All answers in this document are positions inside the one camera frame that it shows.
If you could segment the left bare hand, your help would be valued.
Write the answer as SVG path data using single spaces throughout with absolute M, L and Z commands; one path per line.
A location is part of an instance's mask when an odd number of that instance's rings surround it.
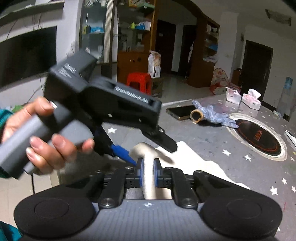
M 14 132 L 21 128 L 35 114 L 40 116 L 49 116 L 53 113 L 54 107 L 44 97 L 38 97 L 33 102 L 26 104 L 20 111 L 10 116 L 2 130 L 1 142 L 8 140 Z M 53 170 L 60 170 L 65 167 L 67 162 L 75 161 L 77 152 L 90 153 L 94 149 L 93 139 L 86 140 L 80 149 L 64 136 L 60 134 L 52 135 L 51 147 L 42 139 L 32 136 L 30 138 L 30 147 L 26 149 L 28 159 L 39 170 L 39 175 L 46 175 Z

